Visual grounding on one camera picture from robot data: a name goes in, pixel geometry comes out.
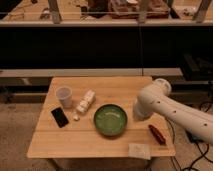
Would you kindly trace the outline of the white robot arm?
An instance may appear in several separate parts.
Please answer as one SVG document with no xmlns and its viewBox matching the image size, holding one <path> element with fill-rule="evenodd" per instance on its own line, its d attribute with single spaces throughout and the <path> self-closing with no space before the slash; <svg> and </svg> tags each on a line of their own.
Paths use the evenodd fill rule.
<svg viewBox="0 0 213 171">
<path fill-rule="evenodd" d="M 213 145 L 213 116 L 169 98 L 171 84 L 162 78 L 143 87 L 133 105 L 133 116 L 146 120 L 158 113 Z"/>
</svg>

